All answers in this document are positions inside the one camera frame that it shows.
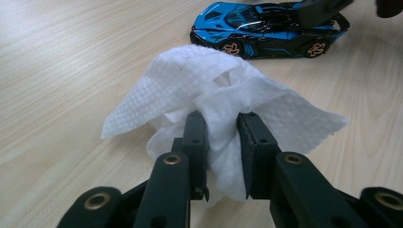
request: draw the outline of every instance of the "crumpled cloth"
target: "crumpled cloth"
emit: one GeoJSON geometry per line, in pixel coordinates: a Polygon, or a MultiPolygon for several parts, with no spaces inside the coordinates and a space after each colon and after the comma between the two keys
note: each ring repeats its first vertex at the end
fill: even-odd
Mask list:
{"type": "Polygon", "coordinates": [[[207,123],[208,187],[213,203],[222,195],[245,199],[236,126],[239,113],[257,113],[282,151],[302,154],[348,122],[314,107],[239,57],[190,45],[172,48],[150,63],[106,118],[102,138],[150,122],[157,132],[146,149],[156,159],[170,151],[174,138],[182,137],[185,118],[194,110],[199,110],[207,123]]]}

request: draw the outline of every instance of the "screw hole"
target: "screw hole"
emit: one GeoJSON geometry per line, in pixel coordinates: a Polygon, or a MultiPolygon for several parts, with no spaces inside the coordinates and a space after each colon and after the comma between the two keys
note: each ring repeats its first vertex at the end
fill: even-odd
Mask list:
{"type": "Polygon", "coordinates": [[[170,155],[167,156],[163,159],[163,162],[165,164],[177,164],[179,162],[181,162],[181,157],[179,157],[178,155],[170,155]]]}
{"type": "Polygon", "coordinates": [[[100,192],[86,199],[84,207],[87,210],[93,211],[104,207],[109,203],[109,201],[110,201],[110,195],[107,192],[100,192]]]}
{"type": "Polygon", "coordinates": [[[403,199],[393,194],[387,192],[377,192],[375,193],[375,198],[380,204],[386,207],[396,211],[403,211],[403,199]]]}
{"type": "Polygon", "coordinates": [[[291,164],[301,164],[302,163],[302,157],[298,155],[286,155],[285,160],[291,164]]]}
{"type": "Polygon", "coordinates": [[[150,221],[151,228],[164,228],[168,224],[166,217],[156,216],[150,221]]]}

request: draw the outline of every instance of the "wooden table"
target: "wooden table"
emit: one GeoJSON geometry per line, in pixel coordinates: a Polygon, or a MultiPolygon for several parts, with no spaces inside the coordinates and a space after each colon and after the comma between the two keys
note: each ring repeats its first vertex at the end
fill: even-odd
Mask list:
{"type": "MultiPolygon", "coordinates": [[[[159,53],[189,44],[213,1],[3,0],[0,5],[0,227],[55,227],[86,190],[147,180],[146,124],[101,140],[106,116],[159,53]]],[[[258,3],[260,1],[240,1],[258,3]]],[[[350,123],[309,154],[338,189],[403,192],[403,26],[374,1],[316,59],[252,65],[350,123]]],[[[268,201],[192,204],[191,227],[274,227],[268,201]]]]}

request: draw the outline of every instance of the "wood grain surface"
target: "wood grain surface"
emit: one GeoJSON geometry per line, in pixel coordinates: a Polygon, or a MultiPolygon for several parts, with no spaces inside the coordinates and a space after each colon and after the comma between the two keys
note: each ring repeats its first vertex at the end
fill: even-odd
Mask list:
{"type": "MultiPolygon", "coordinates": [[[[104,120],[155,56],[190,43],[194,19],[212,2],[1,2],[0,227],[55,227],[86,190],[125,192],[148,179],[154,129],[101,140],[104,120]]],[[[403,14],[374,11],[366,0],[344,9],[351,28],[324,56],[249,61],[350,119],[309,158],[355,197],[367,186],[403,192],[403,14]]],[[[268,201],[223,199],[192,203],[191,227],[274,224],[268,201]]]]}

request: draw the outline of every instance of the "car window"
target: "car window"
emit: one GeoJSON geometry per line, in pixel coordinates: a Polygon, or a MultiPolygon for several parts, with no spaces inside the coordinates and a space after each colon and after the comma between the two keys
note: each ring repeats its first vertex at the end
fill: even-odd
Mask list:
{"type": "Polygon", "coordinates": [[[225,22],[234,29],[254,31],[263,27],[263,21],[255,8],[236,9],[225,17],[225,22]]]}
{"type": "Polygon", "coordinates": [[[286,27],[283,24],[267,24],[266,32],[280,32],[285,31],[286,27]]]}
{"type": "Polygon", "coordinates": [[[289,26],[290,17],[284,10],[274,9],[267,12],[263,19],[266,27],[272,31],[285,30],[289,26]]]}

